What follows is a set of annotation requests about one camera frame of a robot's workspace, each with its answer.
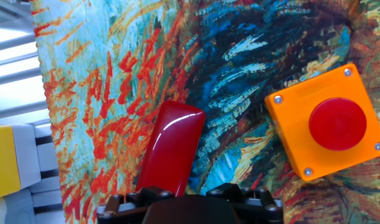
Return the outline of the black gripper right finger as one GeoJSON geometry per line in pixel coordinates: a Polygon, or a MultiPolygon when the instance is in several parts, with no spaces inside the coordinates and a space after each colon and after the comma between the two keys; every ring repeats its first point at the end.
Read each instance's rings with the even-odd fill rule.
{"type": "Polygon", "coordinates": [[[225,200],[242,223],[283,223],[283,205],[266,189],[224,183],[206,192],[207,197],[225,200]]]}

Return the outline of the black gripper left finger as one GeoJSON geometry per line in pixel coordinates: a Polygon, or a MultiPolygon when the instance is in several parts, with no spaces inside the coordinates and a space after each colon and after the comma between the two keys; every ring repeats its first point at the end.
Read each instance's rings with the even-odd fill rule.
{"type": "Polygon", "coordinates": [[[144,187],[139,192],[114,195],[97,211],[98,224],[141,223],[153,203],[170,199],[174,193],[157,186],[144,187]]]}

